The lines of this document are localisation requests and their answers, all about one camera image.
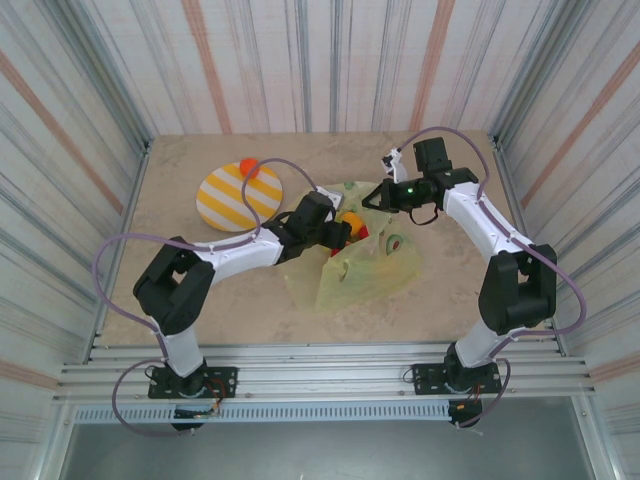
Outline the yellow white striped plate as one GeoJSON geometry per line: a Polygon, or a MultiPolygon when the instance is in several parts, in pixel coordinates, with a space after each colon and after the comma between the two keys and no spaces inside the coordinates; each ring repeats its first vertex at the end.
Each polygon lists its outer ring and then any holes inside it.
{"type": "MultiPolygon", "coordinates": [[[[196,194],[196,209],[201,218],[223,232],[243,232],[254,229],[256,221],[242,197],[246,178],[239,162],[228,163],[211,172],[200,184],[196,194]]],[[[259,222],[271,219],[283,198],[279,177],[268,167],[260,167],[246,186],[246,199],[258,215],[259,222]]]]}

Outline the aluminium rail frame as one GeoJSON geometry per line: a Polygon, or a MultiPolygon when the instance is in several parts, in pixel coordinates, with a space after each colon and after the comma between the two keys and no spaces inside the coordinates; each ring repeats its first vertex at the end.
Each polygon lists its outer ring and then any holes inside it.
{"type": "MultiPolygon", "coordinates": [[[[408,369],[436,363],[444,342],[340,343],[299,345],[205,345],[201,352],[211,366],[239,370],[238,402],[391,400],[414,394],[408,369]]],[[[122,402],[148,400],[149,380],[143,368],[126,368],[154,357],[150,346],[99,346],[83,365],[63,367],[56,403],[106,404],[114,383],[121,384],[122,402]]],[[[584,359],[564,355],[554,340],[513,343],[502,352],[511,366],[506,397],[590,396],[595,387],[584,359]]]]}

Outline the yellow-green plastic bag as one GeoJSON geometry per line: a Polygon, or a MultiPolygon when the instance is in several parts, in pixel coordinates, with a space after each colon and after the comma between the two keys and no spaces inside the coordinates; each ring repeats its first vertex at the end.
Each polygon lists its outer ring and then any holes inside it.
{"type": "Polygon", "coordinates": [[[386,298],[420,276],[420,250],[400,216],[361,205],[375,187],[371,182],[326,187],[344,195],[338,216],[355,214],[367,228],[368,236],[352,240],[336,253],[314,246],[278,267],[297,308],[333,313],[386,298]]]}

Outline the grey metal panel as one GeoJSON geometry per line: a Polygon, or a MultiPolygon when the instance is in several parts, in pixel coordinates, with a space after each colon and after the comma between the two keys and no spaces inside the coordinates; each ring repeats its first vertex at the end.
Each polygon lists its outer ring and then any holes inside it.
{"type": "Polygon", "coordinates": [[[595,480],[567,399],[503,400],[476,428],[436,421],[208,425],[145,438],[75,428],[61,480],[595,480]]]}

